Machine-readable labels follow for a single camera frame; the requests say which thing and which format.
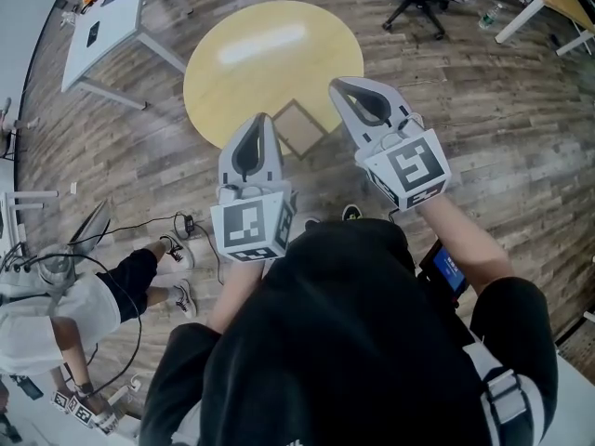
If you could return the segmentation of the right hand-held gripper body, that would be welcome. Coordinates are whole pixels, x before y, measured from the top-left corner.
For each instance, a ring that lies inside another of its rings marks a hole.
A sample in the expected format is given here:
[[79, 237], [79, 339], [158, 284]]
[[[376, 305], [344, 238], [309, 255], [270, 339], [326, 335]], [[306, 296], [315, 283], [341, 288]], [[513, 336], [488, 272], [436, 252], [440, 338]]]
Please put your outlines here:
[[366, 143], [355, 161], [402, 212], [444, 193], [452, 177], [435, 131], [414, 118]]

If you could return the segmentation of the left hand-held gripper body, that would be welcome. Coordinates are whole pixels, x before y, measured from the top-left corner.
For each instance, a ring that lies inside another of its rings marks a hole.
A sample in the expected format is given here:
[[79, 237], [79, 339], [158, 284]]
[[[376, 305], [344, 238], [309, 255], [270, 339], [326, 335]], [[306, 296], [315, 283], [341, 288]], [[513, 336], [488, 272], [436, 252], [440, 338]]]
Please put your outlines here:
[[211, 207], [218, 252], [242, 263], [285, 256], [296, 197], [287, 180], [221, 184]]

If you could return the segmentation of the brown wooden picture frame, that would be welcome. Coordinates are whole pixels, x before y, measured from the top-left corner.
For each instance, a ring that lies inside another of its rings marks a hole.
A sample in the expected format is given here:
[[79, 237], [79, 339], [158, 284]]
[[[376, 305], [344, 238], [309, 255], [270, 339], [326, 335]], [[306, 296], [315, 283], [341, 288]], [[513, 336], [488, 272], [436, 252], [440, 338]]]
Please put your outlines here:
[[328, 136], [328, 132], [299, 104], [290, 100], [273, 117], [279, 140], [299, 160], [303, 160]]

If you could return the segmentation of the person's left forearm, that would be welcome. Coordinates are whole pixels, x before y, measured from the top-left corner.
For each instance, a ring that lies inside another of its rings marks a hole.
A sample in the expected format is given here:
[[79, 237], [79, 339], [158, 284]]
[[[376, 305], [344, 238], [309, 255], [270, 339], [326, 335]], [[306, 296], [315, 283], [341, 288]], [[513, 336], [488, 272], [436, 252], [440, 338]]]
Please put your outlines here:
[[246, 299], [261, 284], [264, 261], [231, 263], [221, 293], [207, 317], [206, 325], [218, 334], [223, 334]]

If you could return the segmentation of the person's right forearm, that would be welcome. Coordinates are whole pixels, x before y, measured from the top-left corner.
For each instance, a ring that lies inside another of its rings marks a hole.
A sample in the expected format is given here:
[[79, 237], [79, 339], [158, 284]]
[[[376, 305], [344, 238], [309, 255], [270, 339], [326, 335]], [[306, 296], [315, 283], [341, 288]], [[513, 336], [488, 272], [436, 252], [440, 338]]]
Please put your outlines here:
[[450, 253], [476, 295], [491, 283], [514, 275], [504, 249], [447, 196], [440, 194], [430, 198], [417, 211]]

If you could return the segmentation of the round yellow table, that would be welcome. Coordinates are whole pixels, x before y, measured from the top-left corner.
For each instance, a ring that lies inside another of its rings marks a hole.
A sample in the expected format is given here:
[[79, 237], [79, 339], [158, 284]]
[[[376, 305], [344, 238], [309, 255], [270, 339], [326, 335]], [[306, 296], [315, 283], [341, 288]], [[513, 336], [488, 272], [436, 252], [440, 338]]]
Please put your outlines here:
[[360, 45], [339, 17], [303, 2], [264, 2], [202, 38], [184, 74], [184, 105], [197, 132], [218, 148], [245, 120], [275, 116], [291, 102], [331, 133], [340, 118], [329, 83], [363, 73]]

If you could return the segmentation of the black device with blue screen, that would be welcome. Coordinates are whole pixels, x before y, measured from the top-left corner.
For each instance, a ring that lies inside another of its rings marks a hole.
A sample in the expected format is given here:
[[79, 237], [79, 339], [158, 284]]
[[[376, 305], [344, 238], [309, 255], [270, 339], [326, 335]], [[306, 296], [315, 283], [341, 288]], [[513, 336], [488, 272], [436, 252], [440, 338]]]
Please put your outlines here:
[[456, 265], [440, 239], [437, 239], [419, 263], [417, 278], [430, 287], [433, 294], [448, 300], [454, 308], [466, 292], [469, 282]]

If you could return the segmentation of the person's black shirt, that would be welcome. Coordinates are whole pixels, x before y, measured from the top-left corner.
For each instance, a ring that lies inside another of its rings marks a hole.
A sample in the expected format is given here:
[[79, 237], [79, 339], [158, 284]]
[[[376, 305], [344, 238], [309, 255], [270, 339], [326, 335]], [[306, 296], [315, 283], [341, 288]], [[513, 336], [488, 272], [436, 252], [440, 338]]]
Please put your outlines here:
[[297, 237], [222, 330], [183, 324], [145, 401], [139, 446], [171, 446], [193, 407], [201, 446], [532, 446], [531, 397], [550, 425], [558, 368], [547, 302], [507, 276], [470, 324], [415, 275], [403, 231], [324, 222]]

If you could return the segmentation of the white rectangular table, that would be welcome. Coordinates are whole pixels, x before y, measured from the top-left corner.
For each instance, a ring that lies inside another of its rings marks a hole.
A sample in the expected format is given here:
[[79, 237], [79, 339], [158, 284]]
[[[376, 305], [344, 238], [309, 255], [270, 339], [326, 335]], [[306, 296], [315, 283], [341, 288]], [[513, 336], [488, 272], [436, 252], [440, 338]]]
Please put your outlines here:
[[[184, 14], [192, 13], [187, 0], [173, 1]], [[131, 40], [144, 44], [180, 73], [186, 72], [188, 61], [141, 23], [142, 2], [143, 0], [115, 0], [105, 7], [95, 4], [86, 13], [77, 16], [62, 76], [63, 93], [80, 88], [128, 107], [144, 110], [147, 107], [146, 101], [86, 76], [104, 57]], [[96, 21], [100, 22], [98, 39], [91, 47], [87, 47], [89, 28]]]

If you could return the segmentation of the small white table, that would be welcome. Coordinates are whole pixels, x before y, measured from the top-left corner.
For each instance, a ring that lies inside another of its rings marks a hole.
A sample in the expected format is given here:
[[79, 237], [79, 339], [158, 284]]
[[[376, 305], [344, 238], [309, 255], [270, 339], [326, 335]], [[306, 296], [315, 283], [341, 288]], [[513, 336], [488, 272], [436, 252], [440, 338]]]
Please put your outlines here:
[[24, 228], [20, 228], [20, 211], [41, 210], [42, 199], [57, 198], [57, 190], [45, 191], [0, 191], [0, 256], [26, 240]]

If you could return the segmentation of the white side table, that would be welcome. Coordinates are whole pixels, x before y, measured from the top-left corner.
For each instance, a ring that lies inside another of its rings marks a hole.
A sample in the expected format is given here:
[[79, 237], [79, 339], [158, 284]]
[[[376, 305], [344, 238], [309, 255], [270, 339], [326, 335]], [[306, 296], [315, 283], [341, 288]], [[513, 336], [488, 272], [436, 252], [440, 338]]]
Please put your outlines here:
[[558, 406], [550, 446], [595, 446], [595, 308], [557, 340]]

